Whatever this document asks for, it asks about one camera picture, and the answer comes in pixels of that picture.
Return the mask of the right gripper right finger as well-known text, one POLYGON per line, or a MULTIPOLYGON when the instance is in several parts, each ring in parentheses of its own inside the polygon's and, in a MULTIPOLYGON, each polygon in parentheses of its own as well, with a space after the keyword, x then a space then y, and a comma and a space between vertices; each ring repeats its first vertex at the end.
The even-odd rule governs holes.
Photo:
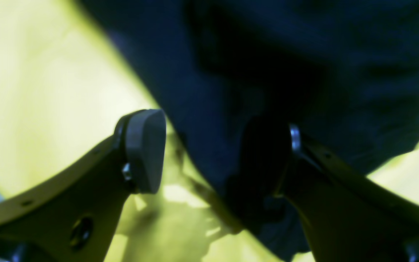
POLYGON ((298 126, 253 118, 242 149, 244 199, 287 199, 317 262, 419 262, 419 205, 361 176, 298 126))

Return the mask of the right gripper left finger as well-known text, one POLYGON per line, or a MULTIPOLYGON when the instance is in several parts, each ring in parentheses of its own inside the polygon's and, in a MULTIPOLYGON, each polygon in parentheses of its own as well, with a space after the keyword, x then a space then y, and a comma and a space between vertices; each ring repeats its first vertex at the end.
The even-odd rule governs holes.
POLYGON ((161 184, 166 118, 123 116, 64 171, 0 202, 0 262, 103 262, 126 200, 161 184))

